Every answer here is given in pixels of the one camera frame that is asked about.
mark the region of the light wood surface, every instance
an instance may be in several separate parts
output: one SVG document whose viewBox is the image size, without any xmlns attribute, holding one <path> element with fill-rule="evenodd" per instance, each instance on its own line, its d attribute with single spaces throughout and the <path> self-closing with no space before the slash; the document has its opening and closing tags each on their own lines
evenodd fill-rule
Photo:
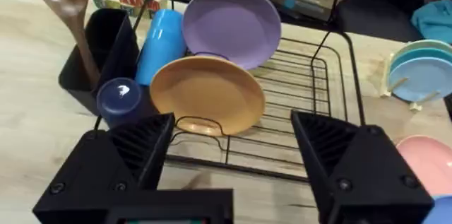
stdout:
<svg viewBox="0 0 452 224">
<path fill-rule="evenodd" d="M 77 103 L 57 83 L 57 76 L 75 45 L 67 27 L 52 13 L 42 0 L 0 0 L 0 222 L 38 223 L 31 208 L 49 184 L 80 136 L 93 127 L 95 117 Z M 88 4 L 87 20 L 95 10 Z M 143 20 L 138 29 L 139 45 L 143 44 L 150 25 Z M 283 35 L 298 40 L 320 43 L 324 32 L 291 25 L 283 26 Z M 379 83 L 384 59 L 403 46 L 373 37 L 350 34 L 352 38 L 364 103 L 366 122 L 382 126 L 395 142 L 405 136 L 426 134 L 452 146 L 449 136 L 452 123 L 442 100 L 428 102 L 418 113 L 409 111 L 407 104 L 395 98 L 379 98 Z M 330 47 L 321 50 L 320 57 L 328 63 L 331 89 L 331 113 L 344 118 L 339 63 L 334 51 L 339 53 L 344 72 L 345 95 L 349 120 L 358 123 L 355 87 L 348 45 L 343 37 L 332 34 L 326 41 Z M 282 41 L 281 49 L 313 54 L 315 46 L 292 44 Z M 278 61 L 295 59 L 277 52 L 271 66 L 284 70 L 297 70 L 297 66 Z M 269 83 L 265 78 L 281 78 L 283 74 L 265 69 L 253 71 L 264 77 L 259 79 L 264 88 L 284 88 Z M 302 77 L 285 80 L 303 81 Z M 306 89 L 294 88 L 299 94 Z M 308 107 L 310 102 L 291 98 L 279 98 L 268 93 L 267 98 L 289 105 Z M 319 104 L 319 110 L 325 107 Z M 267 106 L 266 113 L 285 116 L 288 110 Z M 287 122 L 261 119 L 264 126 L 291 130 Z M 245 136 L 265 142 L 278 142 L 297 146 L 290 135 L 274 135 L 258 129 L 250 129 Z M 224 160 L 217 143 L 197 136 L 180 138 L 182 143 L 172 146 L 170 153 L 194 156 L 208 160 Z M 225 146 L 225 140 L 219 138 Z M 300 163 L 297 151 L 265 145 L 254 145 L 234 140 L 232 147 L 274 158 Z M 231 163 L 266 168 L 294 175 L 305 175 L 300 165 L 269 163 L 240 155 L 230 156 Z M 161 189 L 178 189 L 186 186 L 193 177 L 203 174 L 197 187 L 234 188 L 236 223 L 317 223 L 315 202 L 306 184 L 278 179 L 253 177 L 222 170 L 167 164 L 163 170 Z"/>
</svg>

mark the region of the cup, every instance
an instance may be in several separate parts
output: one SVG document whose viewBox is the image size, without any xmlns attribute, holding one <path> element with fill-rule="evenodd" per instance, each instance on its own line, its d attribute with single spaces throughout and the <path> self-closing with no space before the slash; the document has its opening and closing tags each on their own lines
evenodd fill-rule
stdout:
<svg viewBox="0 0 452 224">
<path fill-rule="evenodd" d="M 110 128 L 148 116 L 148 106 L 141 87 L 130 78 L 114 78 L 97 93 L 97 108 Z"/>
<path fill-rule="evenodd" d="M 135 80 L 143 86 L 149 86 L 160 68 L 182 58 L 185 51 L 182 14 L 171 9 L 160 9 L 154 15 L 141 50 Z"/>
</svg>

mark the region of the dark blue cup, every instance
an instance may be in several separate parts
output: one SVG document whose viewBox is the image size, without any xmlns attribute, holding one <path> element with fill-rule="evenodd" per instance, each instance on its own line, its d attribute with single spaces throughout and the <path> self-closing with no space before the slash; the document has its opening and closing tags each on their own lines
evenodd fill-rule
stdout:
<svg viewBox="0 0 452 224">
<path fill-rule="evenodd" d="M 139 84 L 130 78 L 114 78 L 97 93 L 97 108 L 110 128 L 146 117 L 149 105 Z"/>
</svg>

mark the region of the light blue plate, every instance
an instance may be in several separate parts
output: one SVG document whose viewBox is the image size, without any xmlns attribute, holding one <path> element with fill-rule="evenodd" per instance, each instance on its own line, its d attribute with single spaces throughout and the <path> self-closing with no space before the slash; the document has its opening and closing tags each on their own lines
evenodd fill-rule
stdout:
<svg viewBox="0 0 452 224">
<path fill-rule="evenodd" d="M 450 224 L 452 222 L 452 196 L 435 198 L 435 204 L 422 224 Z"/>
<path fill-rule="evenodd" d="M 438 58 L 417 58 L 395 67 L 388 77 L 388 86 L 402 78 L 406 82 L 393 90 L 398 97 L 416 102 L 428 94 L 439 91 L 432 100 L 444 98 L 452 93 L 452 63 Z"/>
<path fill-rule="evenodd" d="M 446 52 L 444 50 L 433 47 L 418 48 L 410 50 L 404 54 L 401 54 L 399 57 L 394 59 L 391 63 L 389 73 L 392 72 L 397 66 L 401 65 L 406 61 L 423 57 L 443 59 L 445 61 L 449 61 L 450 63 L 452 63 L 452 53 L 450 52 Z"/>
</svg>

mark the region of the pink plate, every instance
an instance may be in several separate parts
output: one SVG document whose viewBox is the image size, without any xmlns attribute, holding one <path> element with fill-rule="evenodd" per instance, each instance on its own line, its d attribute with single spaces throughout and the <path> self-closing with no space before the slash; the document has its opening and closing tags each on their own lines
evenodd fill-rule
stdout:
<svg viewBox="0 0 452 224">
<path fill-rule="evenodd" d="M 428 136 L 409 136 L 397 149 L 430 195 L 452 194 L 452 149 Z"/>
</svg>

